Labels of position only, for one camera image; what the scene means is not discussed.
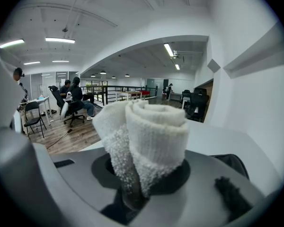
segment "man sitting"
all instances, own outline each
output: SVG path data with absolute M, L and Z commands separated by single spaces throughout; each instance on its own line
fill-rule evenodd
M 70 86 L 71 86 L 71 81 L 65 80 L 64 86 L 60 88 L 60 96 L 63 99 L 66 99 L 66 92 Z
M 73 101 L 79 101 L 84 109 L 87 110 L 86 120 L 92 120 L 94 117 L 94 105 L 90 101 L 81 101 L 83 98 L 82 89 L 79 87 L 80 78 L 75 77 L 72 81 L 72 86 L 70 86 L 67 92 L 71 92 Z

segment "table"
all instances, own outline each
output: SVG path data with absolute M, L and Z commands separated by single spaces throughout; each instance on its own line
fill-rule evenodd
M 180 94 L 180 93 L 170 93 L 168 100 L 170 100 L 172 97 L 175 97 L 175 96 L 179 97 L 179 101 L 181 101 L 182 94 Z
M 27 103 L 30 103 L 30 102 L 37 102 L 37 103 L 39 103 L 39 104 L 44 103 L 44 105 L 45 105 L 45 116 L 46 116 L 48 125 L 51 125 L 51 122 L 49 121 L 49 118 L 48 118 L 48 115 L 47 115 L 47 108 L 46 108 L 46 103 L 45 103 L 46 101 L 48 102 L 49 113 L 50 113 L 50 115 L 51 115 L 51 117 L 52 117 L 53 115 L 52 115 L 51 105 L 50 105 L 50 103 L 49 103 L 49 96 L 44 97 L 44 98 L 42 98 L 42 99 L 34 99 L 34 100 L 31 100 L 31 101 L 28 101 Z
M 118 94 L 126 95 L 127 101 L 129 100 L 129 95 L 131 96 L 130 99 L 132 99 L 132 95 L 133 94 L 140 94 L 140 98 L 142 98 L 142 92 L 131 92 L 131 91 L 128 91 L 128 92 L 116 92 L 115 93 L 115 100 L 116 101 L 118 101 Z

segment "rolled towel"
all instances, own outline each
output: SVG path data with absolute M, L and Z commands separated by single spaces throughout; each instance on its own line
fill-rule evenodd
M 124 203 L 133 210 L 144 204 L 141 200 L 139 176 L 129 150 L 125 107 L 139 100 L 115 102 L 106 105 L 93 119 L 93 124 L 102 144 L 110 154 L 115 175 L 121 180 Z
M 129 149 L 140 177 L 142 193 L 182 164 L 188 139 L 185 112 L 145 101 L 125 108 Z

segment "red object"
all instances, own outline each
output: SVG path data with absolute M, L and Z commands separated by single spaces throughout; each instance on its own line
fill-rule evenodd
M 139 91 L 139 92 L 142 92 L 142 96 L 143 96 L 143 95 L 149 95 L 149 94 L 151 94 L 150 91 Z

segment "office chair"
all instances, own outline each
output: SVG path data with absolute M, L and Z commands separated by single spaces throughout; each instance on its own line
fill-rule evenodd
M 202 94 L 202 95 L 207 95 L 207 90 L 206 90 L 205 88 L 196 87 L 196 88 L 194 89 L 194 93 Z
M 39 111 L 39 116 L 36 117 L 36 118 L 33 117 L 32 119 L 28 120 L 28 119 L 27 119 L 27 112 L 30 111 L 30 110 L 33 110 L 33 109 L 38 109 L 38 111 Z M 26 129 L 27 129 L 27 136 L 28 136 L 28 137 L 29 137 L 29 135 L 31 134 L 31 133 L 28 133 L 28 127 L 31 128 L 31 130 L 32 130 L 33 133 L 35 133 L 34 130 L 33 130 L 33 128 L 36 128 L 37 126 L 32 127 L 32 125 L 35 125 L 35 124 L 39 123 L 39 121 L 40 121 L 41 131 L 38 131 L 38 132 L 36 132 L 36 133 L 42 132 L 42 136 L 43 136 L 43 138 L 44 138 L 43 129 L 42 129 L 42 124 L 43 124 L 43 126 L 45 127 L 45 129 L 46 129 L 46 126 L 44 125 L 43 119 L 42 119 L 42 117 L 41 117 L 41 115 L 40 115 L 40 108 L 39 108 L 39 103 L 38 103 L 38 102 L 30 102 L 30 103 L 28 103 L 28 104 L 25 106 L 25 120 L 26 120 L 26 122 L 25 122 L 25 124 L 24 124 L 24 127 L 26 127 Z
M 208 100 L 209 100 L 208 95 L 201 95 L 198 93 L 192 93 L 190 95 L 190 105 L 187 110 L 187 114 L 190 116 L 189 118 L 190 120 L 199 121 L 199 122 L 202 121 Z
M 190 97 L 190 91 L 189 90 L 184 90 L 183 92 L 182 92 L 182 97 L 181 97 L 181 100 L 180 100 L 180 102 L 181 103 L 183 103 L 183 98 L 186 96 L 186 97 Z
M 66 124 L 66 121 L 71 120 L 70 127 L 72 127 L 72 122 L 74 122 L 74 120 L 76 120 L 76 119 L 82 120 L 82 122 L 84 123 L 84 119 L 85 119 L 84 115 L 75 115 L 75 114 L 77 114 L 77 111 L 82 109 L 82 105 L 80 104 L 79 101 L 66 103 L 63 100 L 63 98 L 60 96 L 60 92 L 58 91 L 58 88 L 56 86 L 49 86 L 48 88 L 50 89 L 50 91 L 52 92 L 52 95 L 57 100 L 57 104 L 61 109 L 61 117 L 64 118 L 65 116 L 71 114 L 70 118 L 63 121 L 64 124 Z M 66 112 L 63 112 L 62 109 L 64 108 L 65 104 L 67 104 L 65 106 L 65 108 L 67 108 L 67 110 L 66 110 Z

